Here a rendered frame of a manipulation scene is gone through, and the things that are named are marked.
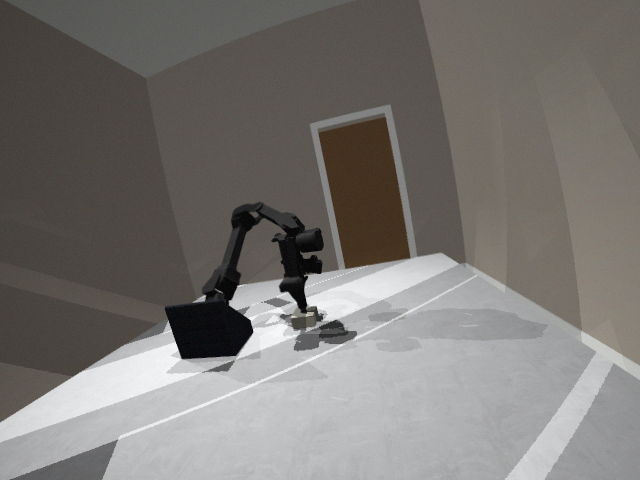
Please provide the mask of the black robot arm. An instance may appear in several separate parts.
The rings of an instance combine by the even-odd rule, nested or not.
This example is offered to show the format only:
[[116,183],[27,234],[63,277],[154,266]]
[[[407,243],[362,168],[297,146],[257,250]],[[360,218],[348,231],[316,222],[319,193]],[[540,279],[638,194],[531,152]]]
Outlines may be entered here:
[[[259,213],[259,216],[254,217],[250,213],[254,211]],[[278,242],[281,257],[295,255],[300,251],[302,253],[321,251],[324,247],[322,231],[319,227],[305,230],[305,226],[295,214],[281,213],[261,201],[242,205],[232,214],[233,230],[221,265],[214,270],[212,277],[202,288],[202,294],[206,295],[205,301],[220,299],[229,305],[241,278],[241,273],[237,271],[237,262],[246,232],[259,224],[263,218],[280,226],[287,233],[284,235],[276,233],[271,240],[271,242]],[[301,275],[306,275],[306,272],[321,274],[322,260],[318,260],[316,255],[311,255],[310,259],[303,259],[301,255],[300,271]]]

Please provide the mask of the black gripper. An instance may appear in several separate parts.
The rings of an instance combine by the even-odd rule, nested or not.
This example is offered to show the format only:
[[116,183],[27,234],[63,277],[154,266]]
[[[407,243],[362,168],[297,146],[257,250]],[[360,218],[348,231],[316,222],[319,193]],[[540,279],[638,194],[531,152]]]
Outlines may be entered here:
[[[300,253],[282,257],[280,261],[284,266],[284,278],[280,283],[279,290],[280,292],[289,293],[293,299],[297,302],[297,304],[303,305],[302,299],[302,291],[304,291],[305,282],[308,279],[308,276],[301,275],[300,271]],[[287,278],[289,277],[289,278]]]

